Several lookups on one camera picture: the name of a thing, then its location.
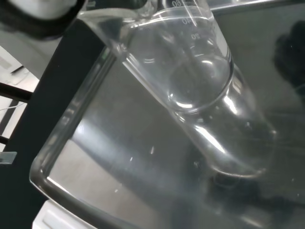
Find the white surface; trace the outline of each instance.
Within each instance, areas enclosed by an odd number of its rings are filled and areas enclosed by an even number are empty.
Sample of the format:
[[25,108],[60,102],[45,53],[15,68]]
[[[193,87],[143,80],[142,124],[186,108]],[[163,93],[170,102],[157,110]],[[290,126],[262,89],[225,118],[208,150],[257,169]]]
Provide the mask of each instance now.
[[76,0],[9,0],[13,5],[32,17],[51,20],[67,13]]
[[0,46],[0,72],[11,73],[21,66],[21,63]]
[[96,229],[48,200],[33,222],[33,229]]

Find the lab equipment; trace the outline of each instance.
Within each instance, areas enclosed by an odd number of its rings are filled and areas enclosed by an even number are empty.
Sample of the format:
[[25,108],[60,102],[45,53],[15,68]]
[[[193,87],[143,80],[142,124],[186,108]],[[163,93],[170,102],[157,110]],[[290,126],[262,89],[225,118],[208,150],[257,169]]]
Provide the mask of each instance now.
[[79,18],[168,109],[215,171],[235,177],[265,171],[276,131],[204,0],[149,0],[139,10],[92,10]]

